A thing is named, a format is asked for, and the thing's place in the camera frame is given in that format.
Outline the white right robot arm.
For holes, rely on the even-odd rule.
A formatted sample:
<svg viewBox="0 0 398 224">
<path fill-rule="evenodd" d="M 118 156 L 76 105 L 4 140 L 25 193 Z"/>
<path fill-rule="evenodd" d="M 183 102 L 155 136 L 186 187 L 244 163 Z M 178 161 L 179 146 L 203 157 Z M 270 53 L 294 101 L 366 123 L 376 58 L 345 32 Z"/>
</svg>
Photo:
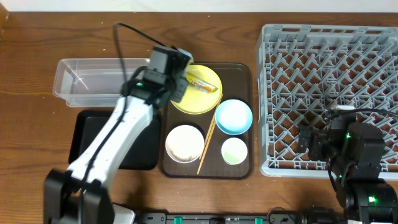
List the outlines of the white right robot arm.
<svg viewBox="0 0 398 224">
<path fill-rule="evenodd" d="M 382 131 L 353 122 L 327 130 L 300 126 L 298 149 L 328 164 L 328 175 L 347 220 L 397 223 L 397 194 L 380 178 L 385 142 Z"/>
</svg>

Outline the white green cup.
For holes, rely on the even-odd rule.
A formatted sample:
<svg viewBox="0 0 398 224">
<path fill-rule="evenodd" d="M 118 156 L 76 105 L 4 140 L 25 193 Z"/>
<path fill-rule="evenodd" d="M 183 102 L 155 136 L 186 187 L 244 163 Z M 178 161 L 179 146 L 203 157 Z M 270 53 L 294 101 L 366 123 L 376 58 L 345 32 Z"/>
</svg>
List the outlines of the white green cup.
<svg viewBox="0 0 398 224">
<path fill-rule="evenodd" d="M 243 140 L 239 138 L 229 138 L 221 146 L 221 155 L 225 163 L 229 165 L 238 165 L 246 159 L 248 148 Z"/>
</svg>

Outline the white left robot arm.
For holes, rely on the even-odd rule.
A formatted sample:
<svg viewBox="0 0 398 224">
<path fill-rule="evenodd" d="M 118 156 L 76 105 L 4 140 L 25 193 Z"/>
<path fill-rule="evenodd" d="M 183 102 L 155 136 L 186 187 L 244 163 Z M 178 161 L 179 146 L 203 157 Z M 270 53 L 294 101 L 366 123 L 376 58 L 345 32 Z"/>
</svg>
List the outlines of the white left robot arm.
<svg viewBox="0 0 398 224">
<path fill-rule="evenodd" d="M 121 96 L 101 131 L 65 172 L 44 181 L 44 223 L 133 223 L 133 210 L 113 203 L 109 189 L 126 154 L 151 124 L 154 111 L 180 101 L 187 68 L 137 68 L 125 78 Z"/>
</svg>

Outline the light blue bowl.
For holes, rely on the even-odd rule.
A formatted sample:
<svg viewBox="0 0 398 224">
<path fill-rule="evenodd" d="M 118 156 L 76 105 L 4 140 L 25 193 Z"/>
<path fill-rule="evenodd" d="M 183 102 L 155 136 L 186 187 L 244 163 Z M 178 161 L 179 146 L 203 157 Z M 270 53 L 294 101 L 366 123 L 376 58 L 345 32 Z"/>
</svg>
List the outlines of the light blue bowl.
<svg viewBox="0 0 398 224">
<path fill-rule="evenodd" d="M 253 115 L 245 102 L 230 99 L 217 107 L 215 121 L 222 132 L 229 135 L 240 135 L 251 127 Z"/>
</svg>

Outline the pile of white rice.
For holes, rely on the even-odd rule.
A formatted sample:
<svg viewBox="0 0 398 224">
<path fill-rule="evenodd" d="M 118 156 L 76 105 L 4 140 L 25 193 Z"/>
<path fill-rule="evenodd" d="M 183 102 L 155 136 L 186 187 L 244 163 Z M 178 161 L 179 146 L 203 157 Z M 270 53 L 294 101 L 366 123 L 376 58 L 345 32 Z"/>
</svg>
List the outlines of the pile of white rice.
<svg viewBox="0 0 398 224">
<path fill-rule="evenodd" d="M 194 145 L 172 146 L 170 151 L 176 160 L 181 162 L 190 162 L 194 161 L 198 157 L 200 148 L 197 148 Z"/>
</svg>

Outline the white bowl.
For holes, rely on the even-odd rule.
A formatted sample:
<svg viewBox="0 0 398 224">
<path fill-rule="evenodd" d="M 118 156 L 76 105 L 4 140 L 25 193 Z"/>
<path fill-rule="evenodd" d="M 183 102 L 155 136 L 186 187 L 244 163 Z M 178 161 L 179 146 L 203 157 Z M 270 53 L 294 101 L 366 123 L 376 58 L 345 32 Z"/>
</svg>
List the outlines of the white bowl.
<svg viewBox="0 0 398 224">
<path fill-rule="evenodd" d="M 176 160 L 174 156 L 171 153 L 171 147 L 172 146 L 187 146 L 187 145 L 194 145 L 197 148 L 200 148 L 200 153 L 198 157 L 195 159 L 197 160 L 200 155 L 202 154 L 204 147 L 205 147 L 205 139 L 199 129 L 197 129 L 194 126 L 190 125 L 181 125 L 177 126 L 176 128 L 173 128 L 171 130 L 165 140 L 165 150 L 169 157 L 174 160 L 175 162 L 179 162 L 182 164 L 187 164 L 191 163 L 190 162 L 181 162 Z"/>
</svg>

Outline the green orange snack wrapper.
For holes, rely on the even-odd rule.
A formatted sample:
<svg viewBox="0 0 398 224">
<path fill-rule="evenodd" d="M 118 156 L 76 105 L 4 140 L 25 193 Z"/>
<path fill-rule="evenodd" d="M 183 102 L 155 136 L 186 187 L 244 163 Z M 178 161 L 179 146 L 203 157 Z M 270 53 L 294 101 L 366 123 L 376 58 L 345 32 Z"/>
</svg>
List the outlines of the green orange snack wrapper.
<svg viewBox="0 0 398 224">
<path fill-rule="evenodd" d="M 187 73 L 186 79 L 191 86 L 194 86 L 195 88 L 201 91 L 205 91 L 207 93 L 213 93 L 218 90 L 216 86 L 202 80 L 201 78 L 192 75 L 191 73 Z"/>
</svg>

